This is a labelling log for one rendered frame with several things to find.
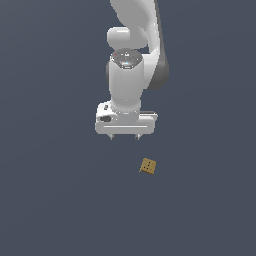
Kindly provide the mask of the small tan dotted cube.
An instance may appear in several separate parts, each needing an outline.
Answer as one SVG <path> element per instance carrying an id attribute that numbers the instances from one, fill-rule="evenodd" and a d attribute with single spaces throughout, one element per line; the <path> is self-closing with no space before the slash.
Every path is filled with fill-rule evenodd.
<path id="1" fill-rule="evenodd" d="M 153 175 L 155 172 L 155 168 L 156 162 L 154 160 L 144 158 L 139 171 Z"/>

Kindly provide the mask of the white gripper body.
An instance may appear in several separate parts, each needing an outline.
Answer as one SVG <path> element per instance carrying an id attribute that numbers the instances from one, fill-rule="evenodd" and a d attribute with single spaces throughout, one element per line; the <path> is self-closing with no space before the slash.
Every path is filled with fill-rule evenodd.
<path id="1" fill-rule="evenodd" d="M 106 135 L 152 134 L 157 118 L 158 115 L 154 111 L 137 109 L 131 113 L 123 113 L 114 110 L 111 102 L 107 101 L 97 107 L 95 131 Z"/>

